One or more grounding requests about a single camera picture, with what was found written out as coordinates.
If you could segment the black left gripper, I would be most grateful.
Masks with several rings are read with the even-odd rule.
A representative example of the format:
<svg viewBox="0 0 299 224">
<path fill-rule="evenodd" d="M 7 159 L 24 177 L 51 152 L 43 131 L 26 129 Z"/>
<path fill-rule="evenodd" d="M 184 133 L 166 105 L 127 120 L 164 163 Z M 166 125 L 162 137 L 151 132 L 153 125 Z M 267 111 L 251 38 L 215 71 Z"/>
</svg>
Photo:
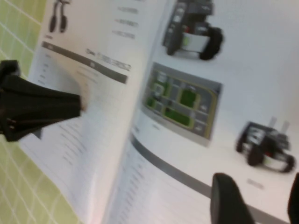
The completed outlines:
<svg viewBox="0 0 299 224">
<path fill-rule="evenodd" d="M 0 62 L 0 134 L 16 142 L 43 127 L 80 116 L 77 94 L 48 89 L 21 78 L 17 60 Z"/>
</svg>

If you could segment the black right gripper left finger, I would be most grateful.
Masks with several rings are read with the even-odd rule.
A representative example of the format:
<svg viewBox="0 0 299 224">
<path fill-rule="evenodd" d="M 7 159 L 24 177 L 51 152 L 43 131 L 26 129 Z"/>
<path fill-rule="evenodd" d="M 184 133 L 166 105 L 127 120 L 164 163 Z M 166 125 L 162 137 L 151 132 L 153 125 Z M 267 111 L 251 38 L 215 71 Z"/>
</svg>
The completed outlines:
<svg viewBox="0 0 299 224">
<path fill-rule="evenodd" d="M 213 224 L 255 223 L 236 182 L 225 173 L 213 175 L 210 217 Z"/>
</svg>

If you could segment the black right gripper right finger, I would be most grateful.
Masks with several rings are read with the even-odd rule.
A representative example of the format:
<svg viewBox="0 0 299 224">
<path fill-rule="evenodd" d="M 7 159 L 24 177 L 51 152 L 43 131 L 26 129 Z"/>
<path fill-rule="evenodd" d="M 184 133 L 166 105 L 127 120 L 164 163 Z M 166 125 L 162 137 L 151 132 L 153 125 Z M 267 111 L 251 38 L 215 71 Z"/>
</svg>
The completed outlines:
<svg viewBox="0 0 299 224">
<path fill-rule="evenodd" d="M 295 175 L 295 179 L 291 188 L 288 202 L 288 216 L 291 224 L 299 224 L 299 174 Z"/>
</svg>

